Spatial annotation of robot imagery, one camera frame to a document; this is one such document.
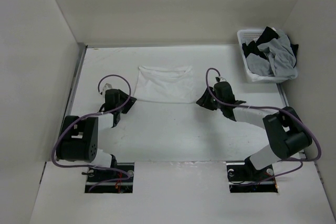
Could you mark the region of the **white tank top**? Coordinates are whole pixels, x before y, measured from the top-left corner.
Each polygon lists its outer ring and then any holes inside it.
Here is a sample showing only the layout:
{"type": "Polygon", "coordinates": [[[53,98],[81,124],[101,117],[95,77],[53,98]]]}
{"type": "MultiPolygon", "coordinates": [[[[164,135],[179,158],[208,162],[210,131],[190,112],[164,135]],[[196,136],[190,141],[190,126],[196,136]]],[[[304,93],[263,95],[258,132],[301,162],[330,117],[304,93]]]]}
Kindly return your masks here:
{"type": "Polygon", "coordinates": [[[193,67],[139,66],[134,96],[145,102],[194,103],[196,95],[193,67]]]}

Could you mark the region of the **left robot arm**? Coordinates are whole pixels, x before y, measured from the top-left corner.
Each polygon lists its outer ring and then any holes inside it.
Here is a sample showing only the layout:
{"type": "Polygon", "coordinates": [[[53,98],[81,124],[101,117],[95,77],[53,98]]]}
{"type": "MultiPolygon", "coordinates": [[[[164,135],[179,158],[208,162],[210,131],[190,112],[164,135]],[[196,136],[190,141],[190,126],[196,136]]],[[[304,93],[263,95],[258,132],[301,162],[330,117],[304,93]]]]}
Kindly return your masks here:
{"type": "Polygon", "coordinates": [[[121,114],[128,113],[137,98],[113,88],[108,88],[102,95],[104,103],[98,111],[101,115],[89,116],[73,125],[56,147],[56,157],[68,162],[84,162],[93,167],[101,167],[101,177],[110,182],[118,175],[117,161],[115,156],[98,148],[98,135],[102,130],[116,127],[121,114]],[[102,114],[117,107],[120,109],[102,114]]]}

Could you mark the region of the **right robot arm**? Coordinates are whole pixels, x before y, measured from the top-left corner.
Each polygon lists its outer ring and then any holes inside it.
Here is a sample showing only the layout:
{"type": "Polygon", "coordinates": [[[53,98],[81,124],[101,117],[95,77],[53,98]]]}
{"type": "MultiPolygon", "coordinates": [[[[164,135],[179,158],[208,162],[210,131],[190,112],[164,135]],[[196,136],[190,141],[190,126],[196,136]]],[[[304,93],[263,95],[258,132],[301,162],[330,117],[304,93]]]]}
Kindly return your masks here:
{"type": "Polygon", "coordinates": [[[275,108],[276,113],[271,113],[267,109],[248,106],[245,101],[235,98],[226,81],[208,87],[196,104],[211,111],[219,109],[224,117],[232,121],[252,124],[266,131],[269,144],[248,156],[240,168],[229,169],[229,173],[242,171],[248,179],[257,179],[263,169],[288,160],[312,144],[312,137],[293,108],[275,108]]]}

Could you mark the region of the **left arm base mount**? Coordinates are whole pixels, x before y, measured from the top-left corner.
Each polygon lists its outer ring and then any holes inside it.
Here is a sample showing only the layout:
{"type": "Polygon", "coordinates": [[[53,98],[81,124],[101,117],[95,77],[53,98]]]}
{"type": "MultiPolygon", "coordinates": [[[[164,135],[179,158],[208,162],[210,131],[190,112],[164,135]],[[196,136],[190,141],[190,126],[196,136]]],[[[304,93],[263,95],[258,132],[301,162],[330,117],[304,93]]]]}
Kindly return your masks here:
{"type": "Polygon", "coordinates": [[[90,168],[82,172],[86,176],[86,194],[131,194],[133,193],[133,180],[135,163],[117,163],[117,169],[128,172],[131,177],[121,172],[98,170],[90,168]]]}

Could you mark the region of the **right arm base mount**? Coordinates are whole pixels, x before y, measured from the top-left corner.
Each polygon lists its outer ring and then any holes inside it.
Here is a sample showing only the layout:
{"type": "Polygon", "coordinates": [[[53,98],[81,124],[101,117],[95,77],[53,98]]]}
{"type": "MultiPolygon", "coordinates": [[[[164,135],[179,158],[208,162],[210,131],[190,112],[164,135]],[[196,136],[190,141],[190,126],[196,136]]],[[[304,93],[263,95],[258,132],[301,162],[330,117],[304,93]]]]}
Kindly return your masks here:
{"type": "Polygon", "coordinates": [[[277,193],[278,187],[272,177],[274,169],[269,165],[261,170],[250,170],[244,162],[226,163],[230,193],[277,193]]]}

